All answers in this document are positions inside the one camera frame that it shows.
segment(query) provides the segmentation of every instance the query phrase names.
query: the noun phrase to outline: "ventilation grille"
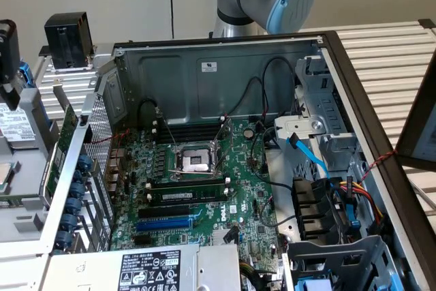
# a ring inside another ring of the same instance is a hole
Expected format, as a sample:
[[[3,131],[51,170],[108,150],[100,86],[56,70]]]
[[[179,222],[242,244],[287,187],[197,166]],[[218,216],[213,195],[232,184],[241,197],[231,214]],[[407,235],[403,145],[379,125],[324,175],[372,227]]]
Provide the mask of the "ventilation grille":
[[[309,181],[316,180],[317,166],[310,160],[299,163],[294,169],[295,177],[302,177]]]
[[[92,159],[98,160],[103,175],[106,173],[106,163],[108,162],[110,154],[110,143],[112,137],[112,130],[110,129],[108,113],[104,106],[103,97],[97,95],[94,102],[93,111],[89,120],[91,129],[93,131],[93,142],[105,140],[97,144],[85,144],[87,154]]]

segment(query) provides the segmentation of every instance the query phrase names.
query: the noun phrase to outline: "motherboard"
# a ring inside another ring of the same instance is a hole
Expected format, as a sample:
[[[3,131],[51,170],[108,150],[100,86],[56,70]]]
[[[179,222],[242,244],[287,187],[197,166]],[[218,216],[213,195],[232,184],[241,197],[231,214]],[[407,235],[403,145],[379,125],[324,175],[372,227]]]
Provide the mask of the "motherboard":
[[[252,164],[259,167],[258,174],[268,178],[267,169],[262,171],[263,144],[256,142],[252,157],[255,123],[233,120],[229,125],[231,133],[217,141],[216,152],[207,142],[197,141],[178,143],[175,153],[171,139],[156,142],[154,131],[130,130],[114,141],[116,147],[119,142],[115,152],[125,155],[115,157],[124,173],[117,186],[122,191],[114,200],[111,250],[236,243],[241,260],[257,269],[277,270],[281,247],[276,229],[259,220],[271,187],[251,169]],[[195,174],[183,174],[184,170]],[[269,206],[263,217],[275,223]]]

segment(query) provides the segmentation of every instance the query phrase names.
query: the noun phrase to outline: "warning label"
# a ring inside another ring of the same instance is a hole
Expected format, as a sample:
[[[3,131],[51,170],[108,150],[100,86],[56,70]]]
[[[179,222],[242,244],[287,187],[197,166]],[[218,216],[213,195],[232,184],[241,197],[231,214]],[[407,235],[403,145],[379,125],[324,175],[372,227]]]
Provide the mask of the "warning label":
[[[179,291],[180,250],[123,256],[119,291]]]
[[[19,107],[10,110],[7,104],[0,103],[0,130],[8,142],[35,140],[27,115]]]

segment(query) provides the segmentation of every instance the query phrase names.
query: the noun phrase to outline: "barcode label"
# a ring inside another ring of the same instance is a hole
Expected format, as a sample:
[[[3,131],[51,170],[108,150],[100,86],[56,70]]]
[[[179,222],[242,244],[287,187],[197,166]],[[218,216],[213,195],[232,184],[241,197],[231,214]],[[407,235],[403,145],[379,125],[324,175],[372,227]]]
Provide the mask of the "barcode label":
[[[35,140],[26,112],[19,107],[10,110],[6,104],[0,104],[0,130],[8,142]]]

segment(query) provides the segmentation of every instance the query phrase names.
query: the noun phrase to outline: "power supply label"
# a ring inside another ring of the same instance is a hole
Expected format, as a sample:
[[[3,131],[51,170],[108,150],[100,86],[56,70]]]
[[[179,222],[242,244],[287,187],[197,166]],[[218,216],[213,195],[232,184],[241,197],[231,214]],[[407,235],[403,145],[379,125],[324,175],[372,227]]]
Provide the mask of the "power supply label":
[[[180,250],[123,256],[119,291],[179,291]]]

